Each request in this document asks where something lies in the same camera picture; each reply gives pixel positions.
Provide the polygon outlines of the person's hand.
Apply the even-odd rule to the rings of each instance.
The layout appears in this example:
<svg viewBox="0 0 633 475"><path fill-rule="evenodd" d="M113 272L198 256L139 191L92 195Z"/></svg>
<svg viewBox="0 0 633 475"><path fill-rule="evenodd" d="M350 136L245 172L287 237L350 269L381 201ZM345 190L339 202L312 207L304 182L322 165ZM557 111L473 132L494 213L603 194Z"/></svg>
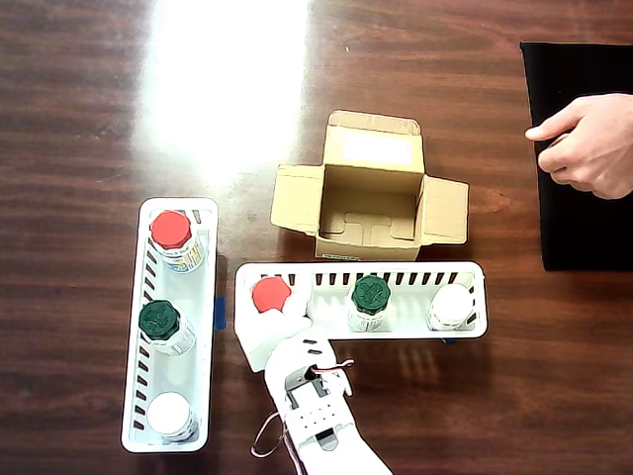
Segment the person's hand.
<svg viewBox="0 0 633 475"><path fill-rule="evenodd" d="M555 183L605 200L632 193L630 94L577 98L524 135L552 142L538 154L538 166Z"/></svg>

